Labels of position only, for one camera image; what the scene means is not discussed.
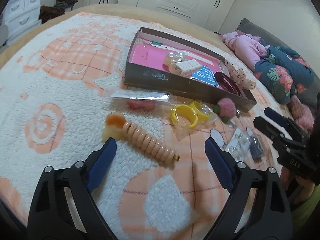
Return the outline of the green sleeve forearm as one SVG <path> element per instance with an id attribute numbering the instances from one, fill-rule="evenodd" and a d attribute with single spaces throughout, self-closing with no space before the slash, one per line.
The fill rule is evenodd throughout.
<path id="1" fill-rule="evenodd" d="M 300 176 L 296 176 L 296 181 L 303 188 L 291 206 L 294 231 L 298 231 L 307 222 L 319 202 L 319 186 Z"/>

